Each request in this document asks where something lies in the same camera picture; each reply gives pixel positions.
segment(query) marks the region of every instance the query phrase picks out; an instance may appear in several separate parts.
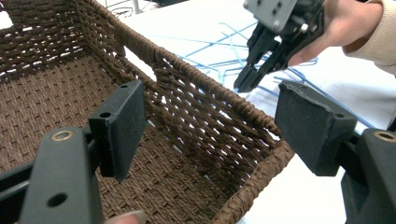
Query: basket wall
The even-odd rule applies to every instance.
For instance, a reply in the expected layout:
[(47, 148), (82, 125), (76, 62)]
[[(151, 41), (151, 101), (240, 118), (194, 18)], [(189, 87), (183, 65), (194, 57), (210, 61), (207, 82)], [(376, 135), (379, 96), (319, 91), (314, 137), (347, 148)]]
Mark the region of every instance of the basket wall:
[[(144, 82), (155, 129), (146, 131), (123, 184), (101, 179), (106, 217), (145, 208), (153, 223), (233, 223), (291, 159), (273, 118), (95, 1), (2, 2), (13, 26), (0, 30), (0, 172), (32, 160), (46, 132), (86, 125), (117, 85), (136, 78)], [(124, 48), (152, 68), (156, 81)], [(157, 200), (161, 188), (170, 193)]]

